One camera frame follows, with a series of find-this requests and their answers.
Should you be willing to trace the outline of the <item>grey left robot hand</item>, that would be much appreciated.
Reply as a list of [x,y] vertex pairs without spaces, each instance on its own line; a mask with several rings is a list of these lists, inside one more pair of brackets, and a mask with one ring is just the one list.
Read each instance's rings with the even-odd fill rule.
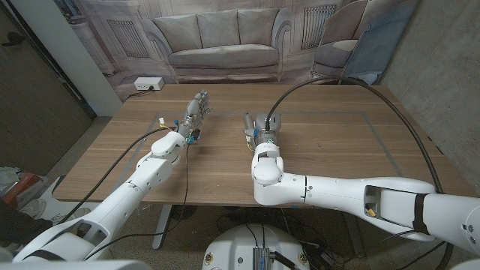
[[203,119],[211,109],[208,92],[205,89],[197,93],[187,105],[177,132],[185,138],[188,145],[192,144],[194,140],[198,140]]

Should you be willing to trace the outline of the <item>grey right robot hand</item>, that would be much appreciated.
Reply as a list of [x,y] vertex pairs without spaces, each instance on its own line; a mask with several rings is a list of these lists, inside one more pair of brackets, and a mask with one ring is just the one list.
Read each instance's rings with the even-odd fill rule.
[[273,113],[269,119],[269,130],[266,130],[267,113],[260,113],[253,119],[248,112],[244,115],[247,145],[253,151],[261,143],[277,143],[277,133],[281,129],[281,114]]

